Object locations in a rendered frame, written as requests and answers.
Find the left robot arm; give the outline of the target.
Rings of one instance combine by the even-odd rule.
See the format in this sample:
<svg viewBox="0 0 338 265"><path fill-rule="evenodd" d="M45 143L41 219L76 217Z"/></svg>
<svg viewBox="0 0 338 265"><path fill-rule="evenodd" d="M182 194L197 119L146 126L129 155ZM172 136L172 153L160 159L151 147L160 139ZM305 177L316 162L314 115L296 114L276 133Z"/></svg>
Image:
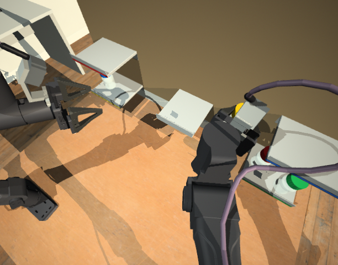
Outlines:
<svg viewBox="0 0 338 265"><path fill-rule="evenodd" d="M29 55L27 60L29 72L24 83L39 87L46 74L46 63L32 55ZM28 125L20 112L19 105L21 105L19 99L15 99L0 71L0 130ZM44 221L56 207L56 204L28 179L20 177L0 180L0 205L10 205L11 209L23 206L39 221Z"/></svg>

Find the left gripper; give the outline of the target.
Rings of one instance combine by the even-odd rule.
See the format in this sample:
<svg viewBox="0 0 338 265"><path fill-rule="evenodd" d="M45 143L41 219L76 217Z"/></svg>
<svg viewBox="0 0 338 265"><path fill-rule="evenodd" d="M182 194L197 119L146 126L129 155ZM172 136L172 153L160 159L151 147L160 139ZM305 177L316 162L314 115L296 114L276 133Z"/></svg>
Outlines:
<svg viewBox="0 0 338 265"><path fill-rule="evenodd" d="M31 92L27 83L24 83L29 72L28 60L22 58L18 70L15 72L18 84L21 85L27 98L20 98L20 112L28 124L56 119L60 130L70 129L72 134L78 133L93 119L103 114L101 108L67 107L62 108L60 100L67 102L91 91L91 86L76 83L62 77L54 77L54 82L42 86L42 91ZM66 86L83 88L84 90L67 93ZM78 116L95 113L78 122ZM55 115L55 116L54 116ZM68 115L68 116L67 116ZM70 124L70 125L69 125Z"/></svg>

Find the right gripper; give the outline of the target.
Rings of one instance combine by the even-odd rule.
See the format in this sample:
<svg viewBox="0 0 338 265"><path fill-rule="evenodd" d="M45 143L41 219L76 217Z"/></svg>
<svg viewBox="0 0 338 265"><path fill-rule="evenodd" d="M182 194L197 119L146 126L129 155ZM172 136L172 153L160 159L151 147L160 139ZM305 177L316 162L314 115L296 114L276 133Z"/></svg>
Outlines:
<svg viewBox="0 0 338 265"><path fill-rule="evenodd" d="M224 121L232 125L240 134L240 144L236 149L236 154L242 157L257 143L257 138L261 135L258 123L265 116L265 112L249 102L241 107L234 118L230 114L234 111L236 105L230 108L221 108L215 114L211 121Z"/></svg>

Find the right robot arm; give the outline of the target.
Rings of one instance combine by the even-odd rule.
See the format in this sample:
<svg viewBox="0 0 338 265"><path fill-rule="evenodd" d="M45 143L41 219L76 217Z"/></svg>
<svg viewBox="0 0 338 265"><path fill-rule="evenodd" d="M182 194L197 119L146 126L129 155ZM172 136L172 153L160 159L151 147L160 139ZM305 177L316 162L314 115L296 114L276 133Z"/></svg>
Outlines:
<svg viewBox="0 0 338 265"><path fill-rule="evenodd" d="M235 194L226 220L225 239L220 231L221 217L233 184L230 172L237 164L236 149L240 141L240 134L232 125L212 121L203 128L197 156L191 162L197 176L187 178L182 192L182 210L190 214L199 265L242 265Z"/></svg>

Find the white bottle with blue cap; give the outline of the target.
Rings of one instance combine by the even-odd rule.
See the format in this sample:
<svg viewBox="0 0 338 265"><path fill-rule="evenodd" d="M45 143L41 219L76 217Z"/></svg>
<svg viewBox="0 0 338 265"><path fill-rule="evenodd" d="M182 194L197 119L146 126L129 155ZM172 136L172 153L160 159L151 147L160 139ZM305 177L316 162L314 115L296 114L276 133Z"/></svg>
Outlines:
<svg viewBox="0 0 338 265"><path fill-rule="evenodd" d="M113 75L109 76L108 78L106 78L105 76L103 76L101 74L100 74L100 76L102 77L102 81L103 81L106 89L114 89L115 88L116 83L115 83Z"/></svg>

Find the clear bottle with yellow cap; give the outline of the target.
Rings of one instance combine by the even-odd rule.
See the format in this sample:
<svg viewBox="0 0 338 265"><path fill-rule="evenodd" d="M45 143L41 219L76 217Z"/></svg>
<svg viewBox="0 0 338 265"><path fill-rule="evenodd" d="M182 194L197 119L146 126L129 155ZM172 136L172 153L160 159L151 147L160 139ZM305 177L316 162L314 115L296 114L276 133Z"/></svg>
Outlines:
<svg viewBox="0 0 338 265"><path fill-rule="evenodd" d="M240 103L236 106L236 108L234 109L234 111L232 112L232 114L230 115L230 117L234 118L234 116L236 115L237 111L241 108L241 106L243 105L243 103Z"/></svg>

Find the white bottle with green cap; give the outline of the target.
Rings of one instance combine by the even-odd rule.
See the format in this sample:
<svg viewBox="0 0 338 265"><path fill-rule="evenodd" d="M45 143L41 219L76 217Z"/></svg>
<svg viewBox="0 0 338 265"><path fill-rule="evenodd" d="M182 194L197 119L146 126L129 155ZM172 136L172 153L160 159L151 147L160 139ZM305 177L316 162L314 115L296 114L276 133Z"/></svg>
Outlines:
<svg viewBox="0 0 338 265"><path fill-rule="evenodd" d="M279 194L287 194L307 188L309 183L295 177L292 174L285 175L273 181L273 187Z"/></svg>

